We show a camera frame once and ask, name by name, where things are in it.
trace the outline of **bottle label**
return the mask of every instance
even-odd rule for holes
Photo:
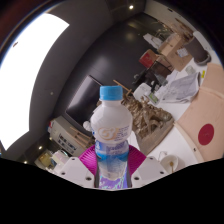
[[[114,140],[121,141],[128,136],[129,125],[124,128],[100,128],[98,130],[99,136],[106,141]]]
[[[96,141],[95,152],[104,178],[115,181],[123,177],[129,153],[127,141],[112,145]]]

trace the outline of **white paper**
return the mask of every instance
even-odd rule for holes
[[[191,101],[199,90],[198,75],[199,72],[173,81],[164,91],[161,102],[185,103]]]
[[[168,84],[166,86],[161,86],[159,90],[155,93],[155,96],[157,98],[160,99],[167,92],[169,84],[171,84],[175,80],[177,73],[178,71],[174,70],[170,75],[166,77]]]

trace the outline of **ceiling light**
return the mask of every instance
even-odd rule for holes
[[[0,67],[0,136],[7,150],[17,139],[29,131],[30,102],[41,65],[54,42],[69,24],[44,13],[32,21],[13,41]],[[9,120],[16,127],[12,131]]]

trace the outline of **cardboard box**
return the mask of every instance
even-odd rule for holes
[[[157,58],[158,56],[152,50],[147,50],[141,56],[139,62],[142,63],[146,68],[150,68]]]
[[[171,72],[174,70],[173,66],[169,63],[169,61],[166,59],[165,56],[159,55],[159,57],[156,59],[159,63],[164,65],[166,68],[168,68]]]
[[[152,50],[147,50],[139,59],[139,62],[142,63],[146,68],[150,68],[155,61],[160,62],[171,72],[174,70],[173,66],[169,63],[165,56],[155,54]]]
[[[177,50],[183,48],[184,41],[178,34],[172,34],[158,49],[158,52],[164,55],[167,61],[176,69],[181,71],[192,59],[192,56],[188,53],[185,57],[180,57]]]

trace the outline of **papers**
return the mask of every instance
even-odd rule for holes
[[[148,33],[144,35],[143,38],[156,49],[158,49],[162,44],[162,41],[159,38],[154,37]]]
[[[159,90],[155,93],[156,97],[158,97],[159,99],[162,98],[162,96],[167,92],[168,85],[175,80],[177,73],[178,71],[174,70],[170,75],[166,77],[168,84],[159,88]]]
[[[193,99],[199,90],[199,72],[178,79],[166,86],[161,102],[166,103],[185,103]]]

